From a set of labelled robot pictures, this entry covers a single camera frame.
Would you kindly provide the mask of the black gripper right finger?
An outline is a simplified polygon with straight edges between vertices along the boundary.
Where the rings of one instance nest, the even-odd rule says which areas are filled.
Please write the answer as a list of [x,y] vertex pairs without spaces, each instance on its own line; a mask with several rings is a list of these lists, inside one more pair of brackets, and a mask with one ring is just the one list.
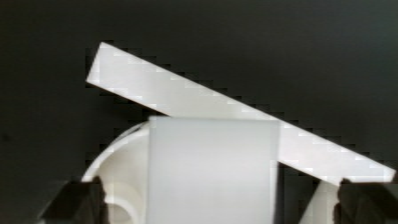
[[335,224],[398,224],[398,183],[342,181]]

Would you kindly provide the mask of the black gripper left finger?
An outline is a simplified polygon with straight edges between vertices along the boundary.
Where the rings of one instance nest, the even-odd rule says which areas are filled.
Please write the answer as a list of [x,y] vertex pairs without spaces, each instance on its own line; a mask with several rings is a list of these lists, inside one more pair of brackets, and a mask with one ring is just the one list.
[[109,224],[100,178],[91,182],[66,183],[41,214],[40,224]]

